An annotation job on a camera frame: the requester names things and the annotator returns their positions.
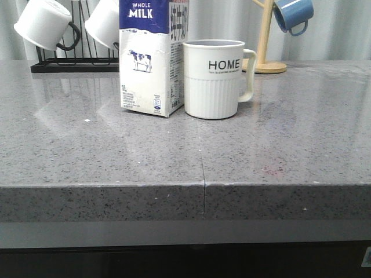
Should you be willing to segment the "white HOME mug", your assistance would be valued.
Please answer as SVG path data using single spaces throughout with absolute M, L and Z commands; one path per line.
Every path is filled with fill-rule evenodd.
M 185 112 L 201 119 L 234 116 L 254 93 L 256 52 L 242 41 L 202 39 L 183 43 Z

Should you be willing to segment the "whole milk carton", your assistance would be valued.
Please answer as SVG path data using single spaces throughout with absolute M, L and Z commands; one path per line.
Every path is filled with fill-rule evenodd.
M 120 1 L 121 107 L 170 117 L 184 104 L 188 1 Z

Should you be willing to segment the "wooden mug tree stand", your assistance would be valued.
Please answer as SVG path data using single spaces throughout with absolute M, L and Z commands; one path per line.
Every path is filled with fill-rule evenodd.
M 286 64 L 279 61 L 268 61 L 266 60 L 268 39 L 270 34 L 272 10 L 274 1 L 258 1 L 253 2 L 263 9 L 263 15 L 261 18 L 261 27 L 259 35 L 259 43 L 257 47 L 257 61 L 255 73 L 258 74 L 280 74 L 287 70 Z

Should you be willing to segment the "blue hanging mug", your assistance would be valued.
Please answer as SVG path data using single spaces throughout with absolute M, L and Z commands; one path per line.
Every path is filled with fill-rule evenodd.
M 314 15 L 314 7 L 311 0 L 280 0 L 274 1 L 273 14 L 280 29 L 291 36 L 299 36 L 306 32 L 308 20 Z M 299 32 L 293 32 L 293 28 L 304 24 Z

